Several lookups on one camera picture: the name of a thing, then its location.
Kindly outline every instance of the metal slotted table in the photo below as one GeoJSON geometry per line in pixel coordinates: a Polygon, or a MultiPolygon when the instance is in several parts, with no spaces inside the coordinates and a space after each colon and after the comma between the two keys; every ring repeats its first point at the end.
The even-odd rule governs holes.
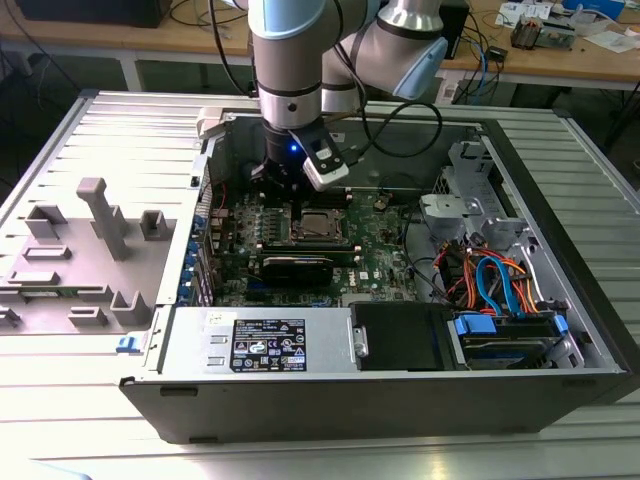
{"type": "MultiPolygon", "coordinates": [[[[110,201],[125,213],[162,208],[177,218],[199,151],[198,112],[221,101],[110,92],[79,99],[0,209],[0,275],[29,234],[23,217],[33,204],[55,200],[65,211],[82,209],[59,193],[87,174],[105,178],[114,190],[110,201]]],[[[546,110],[442,110],[448,118],[499,121],[640,340],[640,204],[588,137],[546,110]]],[[[517,203],[517,193],[510,195],[517,203]]],[[[638,392],[612,406],[579,409],[536,435],[180,446],[160,440],[115,386],[141,361],[115,354],[120,335],[2,333],[8,333],[0,336],[3,452],[94,479],[640,476],[638,392]]]]}

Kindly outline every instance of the motherboard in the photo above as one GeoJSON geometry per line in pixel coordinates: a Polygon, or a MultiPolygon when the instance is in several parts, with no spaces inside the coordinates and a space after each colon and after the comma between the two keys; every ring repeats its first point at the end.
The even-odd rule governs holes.
{"type": "Polygon", "coordinates": [[[346,307],[416,300],[402,249],[402,205],[341,191],[298,211],[245,194],[209,226],[216,306],[346,307]]]}

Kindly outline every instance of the white paper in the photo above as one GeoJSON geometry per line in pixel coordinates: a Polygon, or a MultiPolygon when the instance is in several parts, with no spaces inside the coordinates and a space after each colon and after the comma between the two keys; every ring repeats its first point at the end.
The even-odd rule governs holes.
{"type": "Polygon", "coordinates": [[[585,40],[616,53],[626,52],[635,46],[635,41],[633,41],[634,39],[608,30],[606,32],[591,35],[590,37],[585,37],[585,40]]]}
{"type": "Polygon", "coordinates": [[[551,2],[543,2],[536,4],[524,4],[507,2],[500,5],[500,13],[496,17],[496,25],[504,25],[505,27],[515,28],[521,15],[527,17],[538,17],[542,20],[549,18],[551,13],[551,2]]]}

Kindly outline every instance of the blue cable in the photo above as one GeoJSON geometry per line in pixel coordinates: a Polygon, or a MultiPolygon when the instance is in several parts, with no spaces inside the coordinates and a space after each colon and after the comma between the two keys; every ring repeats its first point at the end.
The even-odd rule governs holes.
{"type": "Polygon", "coordinates": [[[480,92],[484,88],[484,82],[487,78],[487,68],[488,68],[487,57],[485,57],[484,52],[482,51],[482,47],[478,43],[468,38],[463,38],[463,40],[469,42],[471,45],[473,45],[476,48],[482,60],[482,77],[480,77],[480,85],[478,85],[476,94],[473,96],[473,101],[471,102],[473,105],[476,105],[478,103],[478,100],[480,99],[480,92]]]}
{"type": "Polygon", "coordinates": [[[496,311],[496,315],[502,315],[502,309],[500,306],[489,296],[487,293],[487,289],[484,287],[484,277],[482,276],[482,271],[484,270],[485,265],[493,262],[498,267],[498,271],[500,272],[500,276],[502,277],[502,288],[504,289],[504,298],[507,301],[507,307],[513,315],[516,317],[524,317],[524,313],[520,310],[520,304],[518,303],[518,298],[513,294],[513,290],[511,290],[511,280],[509,279],[509,272],[507,271],[507,267],[504,263],[502,263],[499,259],[494,257],[484,257],[480,262],[478,262],[478,267],[476,268],[476,283],[478,284],[478,292],[480,296],[484,298],[484,300],[496,311]]]}

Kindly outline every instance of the side panel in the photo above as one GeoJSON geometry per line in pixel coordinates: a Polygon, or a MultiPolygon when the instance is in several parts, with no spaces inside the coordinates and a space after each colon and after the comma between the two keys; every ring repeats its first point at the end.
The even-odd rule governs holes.
{"type": "Polygon", "coordinates": [[[531,173],[520,159],[514,142],[505,135],[496,121],[484,122],[491,143],[501,159],[503,174],[510,178],[514,193],[521,198],[533,216],[544,241],[549,245],[561,270],[575,290],[589,318],[605,341],[616,363],[633,373],[628,382],[599,399],[612,403],[632,393],[640,386],[640,349],[633,340],[618,312],[587,266],[580,252],[558,220],[531,173]]]}
{"type": "Polygon", "coordinates": [[[135,384],[120,389],[170,443],[537,432],[623,375],[135,384]]]}

